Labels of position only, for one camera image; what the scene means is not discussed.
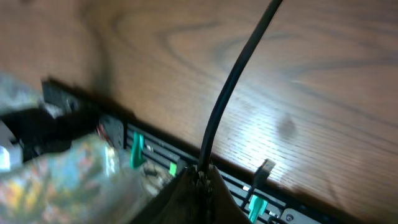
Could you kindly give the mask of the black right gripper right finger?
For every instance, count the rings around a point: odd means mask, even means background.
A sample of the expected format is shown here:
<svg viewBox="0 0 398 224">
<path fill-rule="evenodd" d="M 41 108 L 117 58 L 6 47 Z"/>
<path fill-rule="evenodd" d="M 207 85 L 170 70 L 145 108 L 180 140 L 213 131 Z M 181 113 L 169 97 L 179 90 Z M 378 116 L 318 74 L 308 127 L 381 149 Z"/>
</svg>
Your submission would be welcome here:
<svg viewBox="0 0 398 224">
<path fill-rule="evenodd" d="M 214 165 L 201 172 L 201 222 L 210 224 L 250 224 L 248 217 L 234 201 Z"/>
</svg>

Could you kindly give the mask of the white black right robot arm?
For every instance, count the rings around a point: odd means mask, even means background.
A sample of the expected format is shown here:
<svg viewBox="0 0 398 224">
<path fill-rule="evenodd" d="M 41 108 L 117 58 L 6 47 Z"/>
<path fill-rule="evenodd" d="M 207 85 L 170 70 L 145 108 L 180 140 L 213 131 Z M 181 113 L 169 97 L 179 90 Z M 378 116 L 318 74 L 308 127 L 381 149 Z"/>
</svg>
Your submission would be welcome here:
<svg viewBox="0 0 398 224">
<path fill-rule="evenodd" d="M 163 168 L 124 125 L 1 76 L 2 223 L 248 223 L 215 166 Z"/>
</svg>

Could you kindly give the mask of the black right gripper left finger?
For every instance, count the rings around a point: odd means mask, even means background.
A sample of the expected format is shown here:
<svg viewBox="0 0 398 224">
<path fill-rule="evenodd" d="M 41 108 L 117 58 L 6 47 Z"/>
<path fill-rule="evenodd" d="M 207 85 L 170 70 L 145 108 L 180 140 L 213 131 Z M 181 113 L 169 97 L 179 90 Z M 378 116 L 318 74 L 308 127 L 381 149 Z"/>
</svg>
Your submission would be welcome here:
<svg viewBox="0 0 398 224">
<path fill-rule="evenodd" d="M 201 223 L 196 174 L 194 167 L 186 168 L 139 212 L 132 224 Z"/>
</svg>

